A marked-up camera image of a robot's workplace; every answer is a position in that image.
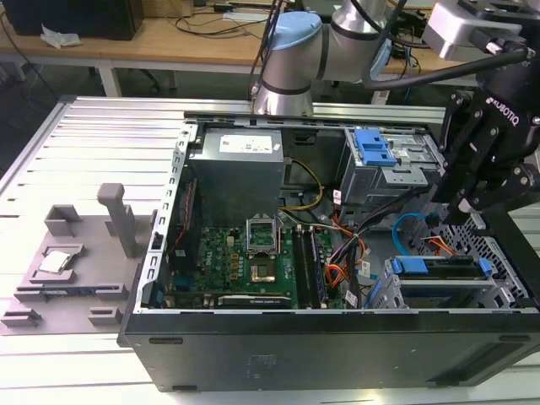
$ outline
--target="gray post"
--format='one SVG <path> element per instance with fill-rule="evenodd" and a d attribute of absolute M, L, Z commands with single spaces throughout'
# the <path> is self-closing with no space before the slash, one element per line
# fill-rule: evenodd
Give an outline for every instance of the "gray post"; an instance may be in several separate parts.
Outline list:
<path fill-rule="evenodd" d="M 137 241 L 133 222 L 127 217 L 122 201 L 124 186 L 120 183 L 103 183 L 98 191 L 98 202 L 107 207 L 118 239 L 126 257 L 135 257 Z"/>

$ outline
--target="wire bundle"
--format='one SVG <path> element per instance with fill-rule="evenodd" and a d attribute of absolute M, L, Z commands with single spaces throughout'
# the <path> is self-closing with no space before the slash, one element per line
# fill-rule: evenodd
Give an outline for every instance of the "wire bundle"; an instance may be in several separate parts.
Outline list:
<path fill-rule="evenodd" d="M 223 14 L 223 13 L 215 13 L 215 12 L 194 13 L 193 16 L 195 16 L 195 15 L 203 15 L 203 14 Z M 238 21 L 235 21 L 235 20 L 232 19 L 231 22 L 236 24 L 235 27 L 230 27 L 230 28 L 226 28 L 226 29 L 218 30 L 218 31 L 194 31 L 194 30 L 192 30 L 192 27 L 202 27 L 202 26 L 204 26 L 206 24 L 211 24 L 211 23 L 215 23 L 217 21 L 223 21 L 223 20 L 224 20 L 223 18 L 219 18 L 219 19 L 212 19 L 210 21 L 207 21 L 207 22 L 201 23 L 201 24 L 194 24 L 194 23 L 190 22 L 188 19 L 186 19 L 184 17 L 180 17 L 175 22 L 175 28 L 177 30 L 179 30 L 180 32 L 184 32 L 186 34 L 191 34 L 191 35 L 195 35 L 195 36 L 201 36 L 203 38 L 229 39 L 229 38 L 237 38 L 237 37 L 243 36 L 243 35 L 252 35 L 252 36 L 255 36 L 256 38 L 258 38 L 260 40 L 261 38 L 259 36 L 257 36 L 255 34 L 253 34 L 252 32 L 246 30 L 245 27 L 247 27 L 249 25 L 264 23 L 265 21 L 267 21 L 266 19 L 264 19 L 263 21 L 251 21 L 249 23 L 240 24 Z M 182 27 L 179 26 L 179 23 L 181 23 L 181 22 L 186 23 L 187 29 L 182 28 Z M 244 32 L 241 33 L 241 34 L 238 34 L 236 32 L 238 30 L 243 30 Z"/>
<path fill-rule="evenodd" d="M 278 18 L 281 13 L 281 7 L 283 6 L 284 0 L 272 0 L 270 6 L 270 13 L 268 14 L 267 23 L 264 27 L 264 32 L 262 33 L 261 45 L 259 50 L 256 53 L 255 60 L 251 65 L 251 70 L 247 82 L 247 99 L 251 99 L 251 86 L 253 85 L 253 75 L 255 74 L 255 68 L 259 61 L 262 61 L 261 72 L 259 76 L 262 78 L 264 70 L 267 66 L 267 60 L 270 57 L 270 50 L 272 47 L 273 36 L 276 32 L 276 27 L 278 26 Z"/>
<path fill-rule="evenodd" d="M 363 234 L 373 225 L 381 222 L 386 216 L 390 215 L 391 213 L 399 212 L 402 209 L 402 207 L 411 199 L 417 196 L 420 196 L 421 194 L 424 194 L 428 191 L 429 191 L 429 186 L 412 188 L 404 192 L 402 195 L 394 198 L 390 202 L 386 203 L 379 209 L 376 209 L 375 211 L 370 213 L 364 219 L 362 224 L 359 225 L 357 230 L 353 232 L 353 234 L 350 236 L 350 239 L 334 252 L 334 255 L 331 257 L 330 263 L 340 263 L 345 258 L 347 253 L 357 243 L 359 243 L 361 234 Z"/>
<path fill-rule="evenodd" d="M 427 241 L 428 245 L 434 245 L 437 246 L 438 249 L 435 251 L 435 254 L 437 256 L 440 255 L 440 250 L 442 249 L 446 253 L 448 253 L 450 256 L 457 256 L 457 253 L 455 253 L 445 242 L 445 240 L 441 236 L 433 236 L 429 238 L 424 238 L 424 240 Z"/>
<path fill-rule="evenodd" d="M 193 190 L 193 183 L 190 183 L 189 189 L 187 190 L 187 196 L 186 196 L 184 226 L 182 227 L 182 231 L 178 235 L 178 238 L 176 238 L 174 245 L 170 247 L 169 253 L 172 253 L 174 251 L 174 249 L 178 246 L 178 243 L 181 241 L 181 239 L 184 237 L 184 234 L 186 233 L 187 221 L 189 219 L 189 203 L 192 200 L 192 190 Z"/>

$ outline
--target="wooden desk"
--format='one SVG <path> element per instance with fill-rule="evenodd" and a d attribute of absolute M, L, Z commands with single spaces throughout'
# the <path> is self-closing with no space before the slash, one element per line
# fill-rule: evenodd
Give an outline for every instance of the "wooden desk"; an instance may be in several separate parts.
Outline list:
<path fill-rule="evenodd" d="M 190 18 L 193 24 L 207 23 L 219 15 L 198 15 Z M 232 21 L 214 21 L 193 27 L 198 32 L 234 27 Z M 264 23 L 246 27 L 261 36 Z M 180 32 L 174 20 L 145 19 L 143 26 L 130 41 L 82 38 L 81 46 L 58 50 L 48 46 L 38 36 L 19 36 L 9 25 L 8 32 L 21 51 L 38 64 L 59 64 L 98 68 L 108 96 L 122 95 L 115 68 L 147 68 L 174 71 L 249 73 L 260 40 L 252 35 L 231 39 L 210 39 Z M 424 72 L 452 65 L 439 59 L 432 51 L 416 50 Z M 0 62 L 23 62 L 6 35 L 0 33 Z M 384 73 L 393 77 L 403 70 L 402 61 L 390 61 Z"/>

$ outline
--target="metal workbench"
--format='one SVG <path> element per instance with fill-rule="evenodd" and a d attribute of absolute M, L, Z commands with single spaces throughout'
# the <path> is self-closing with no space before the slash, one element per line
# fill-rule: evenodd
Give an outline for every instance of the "metal workbench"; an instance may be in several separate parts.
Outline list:
<path fill-rule="evenodd" d="M 58 104 L 0 181 L 0 315 L 46 233 L 50 206 L 105 214 L 104 181 L 126 187 L 135 214 L 157 207 L 183 111 L 247 111 L 246 102 L 78 98 Z M 384 117 L 440 124 L 443 110 L 316 105 L 326 118 Z M 540 210 L 514 214 L 540 250 Z M 540 403 L 540 355 L 472 388 L 163 394 L 116 335 L 0 337 L 0 403 Z"/>

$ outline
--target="table surface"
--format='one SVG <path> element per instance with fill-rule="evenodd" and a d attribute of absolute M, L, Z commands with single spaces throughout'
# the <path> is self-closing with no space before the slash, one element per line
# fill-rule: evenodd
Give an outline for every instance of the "table surface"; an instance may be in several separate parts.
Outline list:
<path fill-rule="evenodd" d="M 99 184 L 119 181 L 126 185 L 125 203 L 135 213 L 151 213 L 159 206 L 183 111 L 242 108 L 247 111 L 244 101 L 165 99 L 78 98 L 58 105 L 16 162 L 18 172 L 11 177 L 8 171 L 0 181 L 0 314 L 46 233 L 43 218 L 51 204 L 73 204 L 82 215 L 104 214 L 95 201 Z M 442 109 L 411 106 L 316 104 L 315 110 L 318 116 L 332 110 L 359 119 L 395 114 L 440 122 L 443 116 Z M 521 217 L 530 227 L 540 209 L 521 210 Z M 527 236 L 537 235 L 537 228 L 530 229 Z M 519 405 L 540 403 L 539 376 L 535 354 L 466 388 L 164 394 L 136 354 L 116 345 L 114 334 L 0 337 L 0 403 L 5 404 Z"/>
<path fill-rule="evenodd" d="M 196 15 L 189 18 L 192 24 L 203 24 L 218 19 L 220 15 Z M 24 54 L 47 57 L 85 57 L 153 62 L 196 62 L 250 66 L 255 58 L 260 40 L 251 35 L 232 39 L 210 39 L 180 32 L 173 19 L 145 19 L 133 40 L 102 40 L 82 38 L 81 46 L 58 50 L 48 46 L 39 36 L 16 35 L 8 25 L 8 32 Z M 216 31 L 236 26 L 233 21 L 220 20 L 194 30 Z M 262 36 L 264 24 L 246 27 L 251 33 Z M 16 53 L 5 33 L 0 34 L 0 53 Z M 422 70 L 430 72 L 453 66 L 455 62 L 440 59 L 431 50 L 413 50 Z M 384 73 L 401 73 L 404 61 L 390 60 Z"/>

